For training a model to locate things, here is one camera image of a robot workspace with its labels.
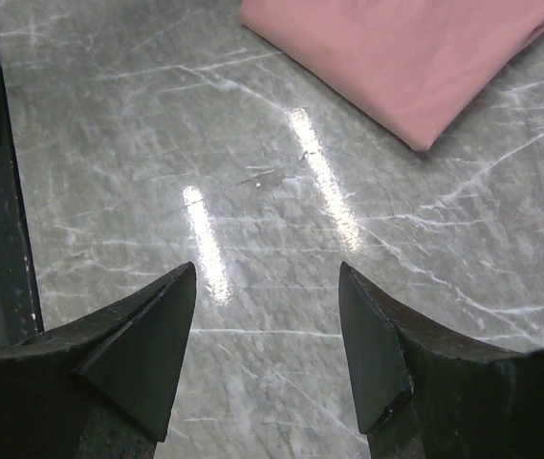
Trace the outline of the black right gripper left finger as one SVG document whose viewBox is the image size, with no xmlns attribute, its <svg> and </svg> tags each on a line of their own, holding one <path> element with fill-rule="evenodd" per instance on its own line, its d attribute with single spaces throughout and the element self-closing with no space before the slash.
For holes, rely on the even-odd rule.
<svg viewBox="0 0 544 459">
<path fill-rule="evenodd" d="M 167 435 L 196 302 L 184 263 L 66 325 L 0 345 L 0 458 L 150 458 Z"/>
</svg>

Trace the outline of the pink t shirt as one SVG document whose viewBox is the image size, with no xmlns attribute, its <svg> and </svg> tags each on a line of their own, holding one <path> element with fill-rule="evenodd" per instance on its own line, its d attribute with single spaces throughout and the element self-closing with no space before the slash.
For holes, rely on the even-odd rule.
<svg viewBox="0 0 544 459">
<path fill-rule="evenodd" d="M 414 151 L 544 33 L 544 1 L 245 1 L 244 25 Z"/>
</svg>

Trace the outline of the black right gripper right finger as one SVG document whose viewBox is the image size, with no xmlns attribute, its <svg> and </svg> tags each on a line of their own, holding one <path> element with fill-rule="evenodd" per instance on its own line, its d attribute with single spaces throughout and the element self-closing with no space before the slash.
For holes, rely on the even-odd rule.
<svg viewBox="0 0 544 459">
<path fill-rule="evenodd" d="M 338 307 L 358 428 L 374 458 L 544 458 L 544 348 L 455 332 L 348 264 Z"/>
</svg>

